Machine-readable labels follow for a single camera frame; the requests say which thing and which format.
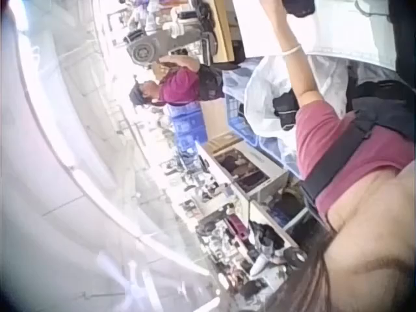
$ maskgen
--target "bracelet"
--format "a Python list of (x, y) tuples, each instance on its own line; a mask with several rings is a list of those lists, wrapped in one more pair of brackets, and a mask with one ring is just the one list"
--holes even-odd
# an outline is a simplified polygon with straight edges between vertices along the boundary
[(293, 48), (293, 49), (291, 49), (291, 50), (288, 50), (288, 51), (286, 51), (286, 52), (282, 52), (282, 53), (281, 53), (281, 56), (283, 56), (283, 57), (287, 57), (288, 55), (293, 54), (293, 53), (295, 53), (295, 52), (299, 51), (301, 48), (302, 48), (302, 46), (299, 44), (299, 45), (297, 45), (296, 47), (294, 47), (294, 48)]

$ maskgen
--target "dark cap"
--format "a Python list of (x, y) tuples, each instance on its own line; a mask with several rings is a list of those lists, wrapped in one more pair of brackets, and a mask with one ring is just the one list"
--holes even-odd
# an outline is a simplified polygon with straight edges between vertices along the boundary
[(140, 90), (140, 85), (137, 81), (135, 81), (135, 85), (132, 87), (129, 97), (134, 106), (150, 103), (150, 100), (143, 96), (143, 92)]

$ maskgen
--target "shelf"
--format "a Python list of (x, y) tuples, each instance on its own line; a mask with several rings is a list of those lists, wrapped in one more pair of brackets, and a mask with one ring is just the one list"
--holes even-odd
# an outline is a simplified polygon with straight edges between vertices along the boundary
[(268, 224), (285, 241), (285, 246), (298, 247), (298, 244), (292, 237), (256, 201), (250, 202), (250, 221), (258, 224)]

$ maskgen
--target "white table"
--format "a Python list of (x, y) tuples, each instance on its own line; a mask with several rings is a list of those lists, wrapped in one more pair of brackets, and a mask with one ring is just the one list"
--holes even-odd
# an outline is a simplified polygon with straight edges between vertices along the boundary
[[(247, 57), (281, 52), (259, 0), (233, 0)], [(395, 70), (393, 26), (385, 16), (366, 17), (354, 0), (315, 0), (316, 11), (306, 18), (288, 15), (298, 41), (308, 54), (343, 57)]]

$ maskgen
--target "pink shirt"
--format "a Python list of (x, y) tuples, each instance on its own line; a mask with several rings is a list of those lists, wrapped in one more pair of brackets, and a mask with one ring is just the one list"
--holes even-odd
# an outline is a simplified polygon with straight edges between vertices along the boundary
[(161, 81), (159, 100), (173, 106), (186, 105), (200, 96), (198, 74), (186, 67), (168, 73)]
[[(302, 178), (307, 177), (353, 119), (354, 113), (350, 112), (340, 120), (332, 106), (325, 101), (312, 102), (298, 111), (296, 145)], [(392, 130), (374, 127), (370, 138), (360, 145), (344, 168), (317, 197), (316, 205), (320, 215), (326, 216), (334, 202), (367, 174), (383, 167), (394, 168), (399, 173), (414, 159), (414, 143)]]

